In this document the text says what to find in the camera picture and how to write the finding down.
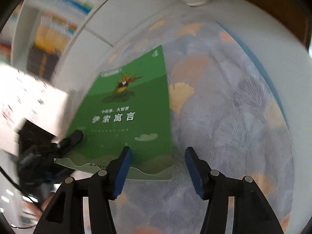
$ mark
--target green book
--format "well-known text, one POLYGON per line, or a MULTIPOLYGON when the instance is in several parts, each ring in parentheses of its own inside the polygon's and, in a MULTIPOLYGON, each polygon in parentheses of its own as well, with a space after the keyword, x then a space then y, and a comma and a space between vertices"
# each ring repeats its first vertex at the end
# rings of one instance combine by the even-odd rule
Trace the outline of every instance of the green book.
POLYGON ((95 173, 116 159, 124 146, 130 146, 133 168, 129 178, 167 179, 172 138, 162 47, 102 72, 81 103, 68 134, 76 129, 82 130, 83 141, 57 163, 95 173))

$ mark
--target person's hand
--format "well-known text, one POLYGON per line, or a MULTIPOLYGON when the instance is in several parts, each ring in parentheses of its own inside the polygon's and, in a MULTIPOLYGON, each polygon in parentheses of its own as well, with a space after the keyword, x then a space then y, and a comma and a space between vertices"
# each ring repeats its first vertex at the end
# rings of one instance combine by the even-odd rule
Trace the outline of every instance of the person's hand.
MULTIPOLYGON (((46 198, 46 200, 42 203, 41 205, 41 209, 42 211, 45 211, 46 207, 48 206, 48 204, 50 203, 51 199, 53 198, 54 193, 52 192, 48 198, 46 198)), ((26 202, 25 203, 26 207, 29 208, 30 211, 32 211, 35 216, 38 218, 38 220, 40 219, 42 212, 32 203, 32 202, 26 202)))

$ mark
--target number 4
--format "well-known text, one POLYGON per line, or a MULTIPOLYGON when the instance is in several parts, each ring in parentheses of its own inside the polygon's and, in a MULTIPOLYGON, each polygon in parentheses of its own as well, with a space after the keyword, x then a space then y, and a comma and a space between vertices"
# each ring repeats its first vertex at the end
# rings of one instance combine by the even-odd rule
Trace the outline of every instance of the number 4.
POLYGON ((153 53, 152 57, 157 57, 159 55, 157 49, 155 50, 155 52, 153 53))

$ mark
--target brown wooden surface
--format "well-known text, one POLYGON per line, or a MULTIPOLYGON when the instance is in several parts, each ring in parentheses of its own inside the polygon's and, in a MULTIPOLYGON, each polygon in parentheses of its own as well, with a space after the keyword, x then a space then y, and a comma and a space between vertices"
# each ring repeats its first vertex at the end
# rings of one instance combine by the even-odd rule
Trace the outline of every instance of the brown wooden surface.
POLYGON ((247 0, 282 22, 308 48, 311 21, 296 0, 247 0))

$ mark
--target blue gripper pad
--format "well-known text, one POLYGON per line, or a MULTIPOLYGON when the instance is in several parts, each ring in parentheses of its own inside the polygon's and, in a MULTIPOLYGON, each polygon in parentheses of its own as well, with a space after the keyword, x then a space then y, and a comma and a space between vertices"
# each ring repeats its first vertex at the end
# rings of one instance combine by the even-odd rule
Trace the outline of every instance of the blue gripper pad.
POLYGON ((194 149, 192 147, 188 147, 185 150, 185 163, 188 168, 188 172, 190 173, 195 191, 200 196, 200 198, 203 199, 205 193, 203 189, 203 180, 196 166, 196 160, 199 160, 199 158, 197 157, 194 149))
POLYGON ((116 199, 121 194, 126 181, 126 177, 131 165, 132 150, 130 147, 124 147, 121 155, 118 158, 119 171, 115 176, 113 198, 116 199))

